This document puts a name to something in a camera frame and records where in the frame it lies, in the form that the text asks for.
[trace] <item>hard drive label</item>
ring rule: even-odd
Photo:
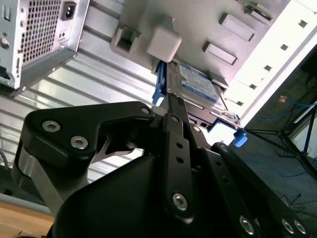
[[[179,69],[181,75],[186,79],[186,81],[182,81],[183,88],[222,106],[222,103],[219,102],[217,92],[207,75],[188,65],[180,65]]]

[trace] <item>wooden table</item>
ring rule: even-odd
[[[0,202],[0,237],[16,238],[45,236],[54,222],[54,217],[12,204]]]

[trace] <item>power socket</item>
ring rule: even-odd
[[[74,18],[77,3],[73,1],[66,1],[63,7],[62,21],[69,21]]]

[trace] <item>silver screw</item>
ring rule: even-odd
[[[294,220],[294,224],[296,226],[296,228],[303,234],[306,234],[306,230],[305,228],[303,227],[302,224],[300,224],[298,221]]]
[[[253,227],[252,223],[247,218],[245,218],[244,216],[240,216],[239,222],[240,222],[240,225],[242,226],[242,228],[249,235],[253,235],[254,234],[254,227]]]
[[[173,202],[174,205],[181,211],[186,211],[188,208],[186,198],[180,193],[176,193],[173,195]]]
[[[178,119],[174,116],[171,116],[172,120],[175,121],[175,122],[178,122]]]
[[[194,126],[193,126],[193,129],[194,129],[196,132],[200,132],[199,127],[198,127],[198,126],[196,126],[196,125],[194,125]]]
[[[141,110],[142,110],[145,114],[150,114],[150,111],[147,110],[146,108],[141,108]]]
[[[43,122],[42,127],[44,130],[48,132],[57,132],[60,130],[60,125],[56,121],[53,121],[53,120],[47,120]]]
[[[227,147],[225,147],[224,145],[220,145],[220,149],[224,152],[228,152]]]
[[[84,150],[88,146],[88,141],[85,137],[77,135],[77,136],[74,136],[70,139],[70,144],[72,147],[74,147],[76,149]]]
[[[291,226],[285,219],[282,219],[282,224],[283,224],[284,228],[285,228],[290,234],[294,234],[294,229],[292,228],[292,226]]]

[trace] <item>corrugated metal panel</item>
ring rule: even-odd
[[[116,55],[109,47],[123,4],[123,0],[91,1],[78,56],[16,99],[0,97],[0,146],[10,163],[14,160],[23,120],[33,110],[127,101],[152,105],[155,76]],[[135,150],[127,156],[92,164],[89,181],[141,154],[141,150]]]

